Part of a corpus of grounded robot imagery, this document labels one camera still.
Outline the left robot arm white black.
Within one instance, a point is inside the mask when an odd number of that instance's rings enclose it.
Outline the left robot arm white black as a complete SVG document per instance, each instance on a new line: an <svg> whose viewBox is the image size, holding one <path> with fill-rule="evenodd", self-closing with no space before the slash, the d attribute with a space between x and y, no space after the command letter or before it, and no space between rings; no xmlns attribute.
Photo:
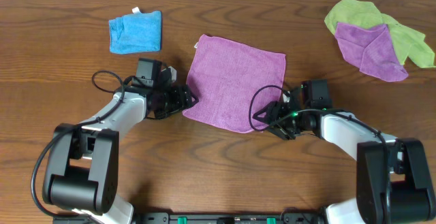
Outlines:
<svg viewBox="0 0 436 224"><path fill-rule="evenodd" d="M91 118L77 125L60 124L46 150L44 202L95 223L131 223L134 207L117 194L121 139L149 112L161 120L197 102L188 85L123 85Z"/></svg>

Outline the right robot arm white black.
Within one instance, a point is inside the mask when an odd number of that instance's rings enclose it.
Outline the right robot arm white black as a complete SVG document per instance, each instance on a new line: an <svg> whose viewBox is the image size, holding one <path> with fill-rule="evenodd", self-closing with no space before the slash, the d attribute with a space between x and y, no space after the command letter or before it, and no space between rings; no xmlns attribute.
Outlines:
<svg viewBox="0 0 436 224"><path fill-rule="evenodd" d="M356 207L363 223L413 223L435 219L435 192L420 140L397 138L331 107L272 101L250 121L283 140L303 131L338 146L356 160Z"/></svg>

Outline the purple cloth with white tag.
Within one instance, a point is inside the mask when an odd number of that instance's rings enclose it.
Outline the purple cloth with white tag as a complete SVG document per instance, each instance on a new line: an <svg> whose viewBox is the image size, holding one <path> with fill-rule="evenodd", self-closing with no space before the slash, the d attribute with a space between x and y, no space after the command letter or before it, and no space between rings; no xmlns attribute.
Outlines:
<svg viewBox="0 0 436 224"><path fill-rule="evenodd" d="M283 53L202 35L187 76L199 102L183 116L237 133L252 132L249 112L280 98L285 71Z"/></svg>

